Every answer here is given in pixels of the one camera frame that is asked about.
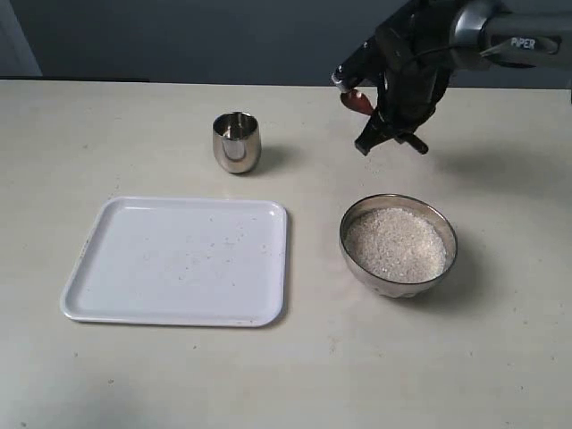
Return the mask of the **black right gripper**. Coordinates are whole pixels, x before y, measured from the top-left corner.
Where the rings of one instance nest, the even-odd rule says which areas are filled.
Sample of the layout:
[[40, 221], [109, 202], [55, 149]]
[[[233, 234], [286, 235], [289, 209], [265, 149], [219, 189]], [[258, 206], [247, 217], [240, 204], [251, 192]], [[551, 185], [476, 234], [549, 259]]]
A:
[[[375, 40], [366, 40], [334, 70], [332, 83], [354, 89], [364, 81], [376, 87], [385, 81], [379, 96], [384, 115], [394, 121], [427, 120], [454, 69], [450, 27], [458, 8], [458, 1], [407, 2], [376, 28]], [[371, 114], [355, 147], [367, 156], [390, 140], [402, 143], [399, 129]]]

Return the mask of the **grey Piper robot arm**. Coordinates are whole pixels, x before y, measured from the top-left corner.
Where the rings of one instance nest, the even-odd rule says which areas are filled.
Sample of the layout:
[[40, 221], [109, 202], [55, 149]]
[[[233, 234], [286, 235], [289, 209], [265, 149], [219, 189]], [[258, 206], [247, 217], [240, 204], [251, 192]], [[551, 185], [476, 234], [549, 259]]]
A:
[[493, 65], [571, 67], [571, 14], [511, 12], [501, 1], [408, 1], [340, 63], [332, 82], [367, 115], [355, 141], [367, 155], [395, 140], [424, 155], [416, 130], [435, 113], [452, 74]]

